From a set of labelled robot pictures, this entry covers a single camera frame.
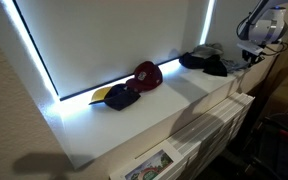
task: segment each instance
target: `white roller blind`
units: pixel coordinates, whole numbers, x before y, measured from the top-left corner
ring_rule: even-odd
[[[198,45],[208,0],[16,0],[60,97]]]

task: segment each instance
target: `picture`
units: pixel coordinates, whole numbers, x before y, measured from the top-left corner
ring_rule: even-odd
[[[152,180],[165,170],[173,160],[163,150],[159,151],[126,176],[126,180]]]

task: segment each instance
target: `cable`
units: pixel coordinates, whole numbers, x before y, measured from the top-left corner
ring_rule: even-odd
[[[277,54],[279,54],[279,53],[281,53],[281,52],[284,52],[284,51],[286,51],[286,50],[288,49],[288,43],[281,42],[281,45],[282,45],[282,49],[279,50],[279,51],[276,51],[276,50],[274,50],[274,49],[266,46],[267,49],[269,49],[269,50],[271,50],[271,51],[273,51],[273,52],[275,52],[275,53],[273,53],[273,54],[267,54],[267,53],[262,52],[261,55],[265,55],[265,56],[275,56],[275,55],[277,55]]]
[[[251,16],[251,12],[249,12],[249,14],[248,14],[248,16],[246,17],[246,18],[244,18],[238,25],[237,25],[237,27],[236,27],[236,35],[237,35],[237,37],[238,37],[238,29],[241,27],[241,25],[244,23],[244,21],[249,21],[250,19],[250,16]]]

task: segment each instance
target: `yellow cap brim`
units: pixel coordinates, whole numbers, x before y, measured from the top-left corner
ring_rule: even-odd
[[[90,104],[103,102],[106,94],[111,90],[111,88],[112,87],[104,87],[104,88],[96,90],[92,96],[92,100]]]

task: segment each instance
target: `navy baseball cap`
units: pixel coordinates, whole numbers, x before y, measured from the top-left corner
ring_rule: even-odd
[[[104,87],[94,92],[91,104],[104,102],[107,106],[122,110],[127,106],[137,101],[141,95],[132,89],[129,89],[126,84],[117,84],[112,87]]]

